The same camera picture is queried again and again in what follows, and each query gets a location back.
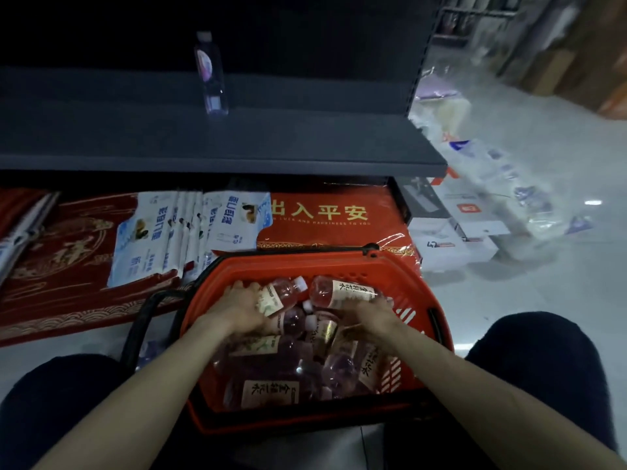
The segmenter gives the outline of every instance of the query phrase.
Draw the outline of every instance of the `person's left hand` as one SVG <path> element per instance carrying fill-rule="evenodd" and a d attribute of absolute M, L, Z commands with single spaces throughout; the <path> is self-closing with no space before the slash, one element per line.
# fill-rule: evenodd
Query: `person's left hand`
<path fill-rule="evenodd" d="M 260 331 L 270 325 L 270 319 L 257 310 L 260 286 L 253 282 L 248 287 L 238 280 L 224 290 L 224 295 L 209 308 L 204 317 L 225 324 L 229 335 L 245 335 Z"/>

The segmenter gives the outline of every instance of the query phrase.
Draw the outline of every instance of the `shopping basket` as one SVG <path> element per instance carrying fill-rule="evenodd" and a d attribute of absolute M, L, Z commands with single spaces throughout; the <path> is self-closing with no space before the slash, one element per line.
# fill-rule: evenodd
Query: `shopping basket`
<path fill-rule="evenodd" d="M 379 288 L 394 299 L 394 310 L 408 326 L 453 349 L 444 314 L 419 274 L 376 244 L 315 251 L 256 251 L 220 257 L 187 291 L 161 291 L 146 300 L 122 353 L 122 363 L 135 369 L 145 331 L 157 305 L 166 298 L 182 298 L 170 339 L 182 336 L 194 321 L 236 280 L 265 284 L 277 277 L 303 276 L 308 284 L 328 275 Z M 306 299 L 307 293 L 300 299 Z M 377 394 L 325 402 L 225 412 L 226 379 L 208 365 L 189 396 L 187 408 L 198 429 L 207 435 L 295 432 L 373 424 L 391 419 L 426 419 L 441 409 L 409 367 L 388 360 Z"/>

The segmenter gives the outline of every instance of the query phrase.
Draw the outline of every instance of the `purple package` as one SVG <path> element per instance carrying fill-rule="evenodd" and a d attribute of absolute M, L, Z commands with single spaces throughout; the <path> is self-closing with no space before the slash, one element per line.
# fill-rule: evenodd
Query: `purple package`
<path fill-rule="evenodd" d="M 438 99 L 442 97 L 456 96 L 459 94 L 450 83 L 444 79 L 437 77 L 435 74 L 429 74 L 418 83 L 416 88 L 416 99 Z"/>

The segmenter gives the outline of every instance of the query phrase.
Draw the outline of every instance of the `dark pants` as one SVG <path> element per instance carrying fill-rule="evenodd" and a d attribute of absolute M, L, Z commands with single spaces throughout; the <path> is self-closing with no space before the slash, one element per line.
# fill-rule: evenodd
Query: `dark pants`
<path fill-rule="evenodd" d="M 599 354 L 577 325 L 545 312 L 506 316 L 477 342 L 467 359 L 537 397 L 616 450 Z M 0 406 L 3 468 L 32 467 L 128 377 L 119 363 L 100 355 L 54 358 L 25 375 Z M 191 455 L 186 449 L 207 445 L 183 412 L 154 467 L 184 468 L 182 459 Z M 490 464 L 452 418 L 388 425 L 384 446 L 390 469 L 407 466 L 408 450 L 423 467 L 429 463 L 448 467 L 458 457 L 463 464 L 474 459 Z M 228 466 L 212 463 L 215 468 Z"/>

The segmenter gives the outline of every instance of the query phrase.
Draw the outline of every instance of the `floor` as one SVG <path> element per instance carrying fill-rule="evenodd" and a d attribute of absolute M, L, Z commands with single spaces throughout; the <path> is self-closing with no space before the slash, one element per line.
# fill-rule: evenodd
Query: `floor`
<path fill-rule="evenodd" d="M 465 355 L 495 320 L 511 313 L 546 310 L 576 322 L 599 349 L 619 446 L 627 456 L 627 287 L 622 279 L 627 264 L 627 122 L 601 119 L 560 98 L 529 96 L 452 60 L 449 52 L 435 54 L 440 63 L 450 61 L 452 80 L 472 103 L 460 136 L 502 147 L 538 176 L 567 185 L 569 200 L 587 208 L 595 223 L 593 230 L 566 238 L 555 259 L 497 258 L 426 276 L 446 312 L 456 352 Z M 585 200 L 602 204 L 585 206 Z M 154 320 L 149 338 L 162 336 L 171 319 Z M 118 355 L 128 329 L 120 325 L 0 348 L 0 399 L 21 375 L 52 356 Z M 264 469 L 381 469 L 380 436 L 381 426 L 295 435 L 248 446 L 239 459 Z"/>

